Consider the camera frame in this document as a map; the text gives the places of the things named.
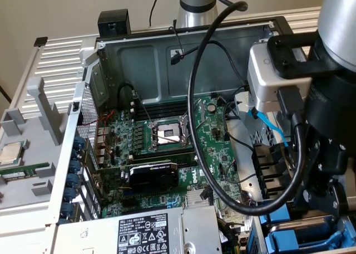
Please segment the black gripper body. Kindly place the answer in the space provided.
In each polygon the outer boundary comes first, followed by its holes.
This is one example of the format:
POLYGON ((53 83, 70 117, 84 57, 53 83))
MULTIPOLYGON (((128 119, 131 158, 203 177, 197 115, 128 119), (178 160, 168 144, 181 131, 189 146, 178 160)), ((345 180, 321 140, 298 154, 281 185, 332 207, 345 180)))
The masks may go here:
POLYGON ((327 72, 312 79, 306 100, 306 120, 319 136, 355 149, 355 72, 332 59, 320 39, 310 61, 325 62, 327 72))

